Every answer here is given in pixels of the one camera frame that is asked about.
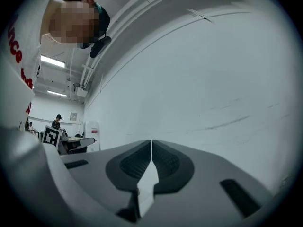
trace black slot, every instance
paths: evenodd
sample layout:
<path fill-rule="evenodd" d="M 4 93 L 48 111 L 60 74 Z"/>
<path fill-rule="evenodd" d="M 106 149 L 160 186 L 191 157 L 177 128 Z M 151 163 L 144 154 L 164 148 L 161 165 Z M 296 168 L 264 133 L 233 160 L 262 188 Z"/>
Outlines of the black slot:
<path fill-rule="evenodd" d="M 245 218 L 260 209 L 260 206 L 235 180 L 226 179 L 220 182 L 220 185 Z"/>
<path fill-rule="evenodd" d="M 74 161 L 69 163 L 64 163 L 67 169 L 79 167 L 88 164 L 86 160 Z"/>

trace pipe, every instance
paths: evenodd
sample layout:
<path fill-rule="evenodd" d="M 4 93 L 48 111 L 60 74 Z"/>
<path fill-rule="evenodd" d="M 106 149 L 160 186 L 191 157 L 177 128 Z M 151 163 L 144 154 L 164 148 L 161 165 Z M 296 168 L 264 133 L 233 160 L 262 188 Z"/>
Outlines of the pipe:
<path fill-rule="evenodd" d="M 85 63 L 86 66 L 89 66 L 90 59 L 91 59 L 90 56 L 88 56 L 86 63 Z M 86 68 L 83 69 L 83 73 L 82 73 L 82 77 L 81 77 L 81 81 L 80 81 L 80 87 L 82 87 L 85 73 L 86 73 Z"/>
<path fill-rule="evenodd" d="M 101 57 L 101 54 L 100 54 L 98 57 L 96 57 L 96 58 L 95 58 L 96 62 L 95 62 L 95 64 L 93 64 L 92 69 L 94 69 L 94 68 L 99 64 L 99 62 L 100 62 L 100 60 L 101 60 L 101 58 L 102 58 L 102 57 Z M 87 80 L 86 80 L 87 82 L 89 82 L 89 79 L 90 79 L 90 77 L 91 77 L 92 74 L 93 74 L 93 73 L 91 72 L 90 75 L 89 75 L 89 77 L 86 78 L 86 79 L 87 79 Z"/>
<path fill-rule="evenodd" d="M 94 69 L 94 67 L 95 67 L 95 65 L 96 65 L 96 62 L 97 62 L 97 60 L 98 60 L 99 57 L 100 57 L 100 55 L 97 56 L 97 57 L 94 59 L 93 63 L 91 64 L 91 68 L 92 68 L 92 69 Z M 92 74 L 92 73 L 93 73 L 92 70 L 89 70 L 89 71 L 88 71 L 87 76 L 86 76 L 85 81 L 84 81 L 84 84 L 83 84 L 84 88 L 86 88 L 86 84 L 87 84 L 87 82 L 89 81 L 89 78 L 91 77 L 91 74 Z"/>
<path fill-rule="evenodd" d="M 72 52 L 71 52 L 70 78 L 69 78 L 69 80 L 70 80 L 70 99 L 71 99 L 71 67 L 72 67 L 72 59 L 73 59 L 73 57 L 74 57 L 74 52 L 75 52 L 75 49 L 73 49 Z"/>

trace ceiling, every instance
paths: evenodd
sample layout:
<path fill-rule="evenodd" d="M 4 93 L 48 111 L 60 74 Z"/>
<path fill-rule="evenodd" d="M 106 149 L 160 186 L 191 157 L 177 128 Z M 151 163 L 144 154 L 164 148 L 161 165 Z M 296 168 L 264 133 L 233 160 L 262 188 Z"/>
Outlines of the ceiling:
<path fill-rule="evenodd" d="M 130 0 L 95 0 L 106 9 L 112 18 Z M 52 59 L 65 62 L 65 68 L 42 62 L 41 73 L 35 82 L 35 92 L 46 93 L 47 90 L 64 93 L 66 99 L 83 103 L 84 98 L 73 94 L 73 84 L 80 83 L 89 50 L 75 49 L 72 61 L 70 61 L 72 48 L 55 42 L 50 36 L 44 36 L 41 43 L 41 54 Z M 89 85 L 94 79 L 94 74 L 89 80 Z"/>

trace gray plastic panel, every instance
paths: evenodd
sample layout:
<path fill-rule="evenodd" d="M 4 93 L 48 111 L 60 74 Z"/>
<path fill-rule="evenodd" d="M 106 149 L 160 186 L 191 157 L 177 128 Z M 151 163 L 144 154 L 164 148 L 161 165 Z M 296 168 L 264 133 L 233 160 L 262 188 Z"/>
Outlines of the gray plastic panel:
<path fill-rule="evenodd" d="M 61 156 L 64 163 L 77 160 L 86 160 L 88 164 L 69 169 L 70 174 L 81 188 L 95 201 L 102 204 L 113 213 L 128 206 L 131 193 L 115 188 L 106 174 L 106 165 L 113 157 L 129 151 L 145 140 L 137 141 L 128 145 L 106 149 L 97 152 L 88 152 L 76 155 Z"/>
<path fill-rule="evenodd" d="M 42 144 L 27 132 L 0 128 L 0 137 L 0 166 L 9 185 L 37 218 L 51 226 L 250 227 L 281 201 L 281 196 L 275 196 L 272 204 L 243 220 L 219 182 L 235 179 L 260 206 L 272 198 L 265 187 L 222 157 L 160 141 L 188 156 L 195 172 L 179 192 L 156 195 L 146 215 L 132 224 L 113 213 L 127 206 L 130 193 L 112 185 L 105 165 L 144 141 L 100 152 L 59 156 L 55 147 Z M 70 170 L 64 165 L 82 159 L 88 164 Z"/>
<path fill-rule="evenodd" d="M 225 179 L 235 179 L 260 205 L 272 198 L 261 183 L 220 156 L 160 140 L 152 143 L 166 144 L 187 155 L 195 172 L 179 192 L 155 195 L 154 204 L 140 221 L 142 226 L 223 227 L 240 223 L 241 213 L 220 186 Z"/>
<path fill-rule="evenodd" d="M 55 147 L 17 129 L 0 127 L 0 137 L 0 166 L 9 185 L 25 207 L 46 225 L 133 226 L 106 210 L 77 184 Z"/>

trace framed picture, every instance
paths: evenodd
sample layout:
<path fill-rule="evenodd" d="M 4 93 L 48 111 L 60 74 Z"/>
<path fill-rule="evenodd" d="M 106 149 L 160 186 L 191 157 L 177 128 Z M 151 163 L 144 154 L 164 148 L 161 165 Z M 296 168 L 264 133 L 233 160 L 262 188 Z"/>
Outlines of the framed picture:
<path fill-rule="evenodd" d="M 77 113 L 71 113 L 71 121 L 77 121 Z"/>

